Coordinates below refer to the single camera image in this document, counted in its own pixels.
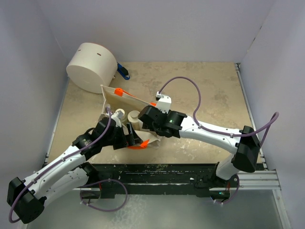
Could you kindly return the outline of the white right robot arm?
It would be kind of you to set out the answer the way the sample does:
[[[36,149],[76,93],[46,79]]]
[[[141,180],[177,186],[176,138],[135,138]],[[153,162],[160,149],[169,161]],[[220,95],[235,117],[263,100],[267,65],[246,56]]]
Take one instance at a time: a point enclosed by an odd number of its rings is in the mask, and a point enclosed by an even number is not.
[[[163,113],[154,106],[146,106],[138,115],[143,127],[159,136],[194,139],[220,147],[230,153],[216,164],[212,182],[224,186],[239,171],[253,173],[256,170],[260,143],[257,136],[230,137],[200,128],[192,117],[177,111]]]

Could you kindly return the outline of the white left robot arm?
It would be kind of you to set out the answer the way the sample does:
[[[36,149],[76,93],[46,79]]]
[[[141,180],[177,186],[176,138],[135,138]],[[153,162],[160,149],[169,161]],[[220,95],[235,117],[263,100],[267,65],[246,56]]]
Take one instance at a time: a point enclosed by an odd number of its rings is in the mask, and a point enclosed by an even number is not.
[[[94,128],[78,136],[55,160],[33,173],[10,181],[7,203],[9,222],[34,221],[45,208],[60,196],[77,187],[93,187],[98,174],[88,160],[103,147],[127,148],[142,144],[130,123],[123,126],[117,117],[105,117]]]

